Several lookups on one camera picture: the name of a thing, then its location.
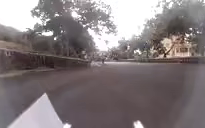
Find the curb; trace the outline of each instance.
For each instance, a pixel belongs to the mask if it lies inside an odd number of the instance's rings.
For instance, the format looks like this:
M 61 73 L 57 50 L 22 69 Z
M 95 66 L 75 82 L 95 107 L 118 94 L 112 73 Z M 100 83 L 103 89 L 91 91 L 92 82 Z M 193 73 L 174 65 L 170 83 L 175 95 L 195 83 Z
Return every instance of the curb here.
M 16 71 L 16 72 L 0 74 L 0 78 L 9 78 L 9 77 L 14 77 L 14 76 L 21 76 L 21 75 L 28 74 L 28 73 L 48 72 L 48 71 L 55 71 L 55 70 L 58 70 L 58 69 L 22 70 L 22 71 Z

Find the stone wall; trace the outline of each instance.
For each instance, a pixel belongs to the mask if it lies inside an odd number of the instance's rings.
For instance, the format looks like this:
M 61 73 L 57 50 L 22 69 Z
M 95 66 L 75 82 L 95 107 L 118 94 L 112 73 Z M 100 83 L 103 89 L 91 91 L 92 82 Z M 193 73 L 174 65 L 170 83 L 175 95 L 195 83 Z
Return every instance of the stone wall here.
M 89 65 L 89 61 L 78 58 L 0 49 L 0 73 L 38 67 L 87 67 Z

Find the tree trunk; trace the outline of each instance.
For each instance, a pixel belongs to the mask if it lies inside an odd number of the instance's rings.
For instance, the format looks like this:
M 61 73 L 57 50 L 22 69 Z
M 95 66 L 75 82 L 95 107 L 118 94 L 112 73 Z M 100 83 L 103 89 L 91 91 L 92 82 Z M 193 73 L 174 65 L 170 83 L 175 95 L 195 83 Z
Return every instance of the tree trunk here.
M 174 48 L 174 45 L 175 45 L 175 42 L 171 45 L 170 49 L 163 54 L 163 58 L 167 58 L 167 55 L 168 55 L 168 54 L 170 53 L 170 51 Z

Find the sky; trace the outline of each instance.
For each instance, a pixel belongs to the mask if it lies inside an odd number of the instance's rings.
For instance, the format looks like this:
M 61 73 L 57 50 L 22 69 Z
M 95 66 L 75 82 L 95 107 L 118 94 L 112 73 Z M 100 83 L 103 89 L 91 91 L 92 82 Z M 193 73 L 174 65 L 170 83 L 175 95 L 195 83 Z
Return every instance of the sky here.
M 103 0 L 111 5 L 114 23 L 117 25 L 117 36 L 93 33 L 94 41 L 100 50 L 117 46 L 122 37 L 128 39 L 134 34 L 139 34 L 143 29 L 145 20 L 154 15 L 154 6 L 158 0 Z M 0 0 L 0 23 L 25 31 L 33 28 L 37 19 L 31 16 L 30 10 L 34 8 L 38 0 Z

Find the white object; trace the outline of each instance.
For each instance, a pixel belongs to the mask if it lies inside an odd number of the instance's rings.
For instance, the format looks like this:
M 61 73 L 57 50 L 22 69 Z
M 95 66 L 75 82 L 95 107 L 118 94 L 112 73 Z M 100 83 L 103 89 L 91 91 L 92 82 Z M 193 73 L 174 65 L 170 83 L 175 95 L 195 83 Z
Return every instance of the white object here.
M 70 127 L 70 124 L 64 125 L 64 128 Z M 63 123 L 44 94 L 8 128 L 63 128 Z

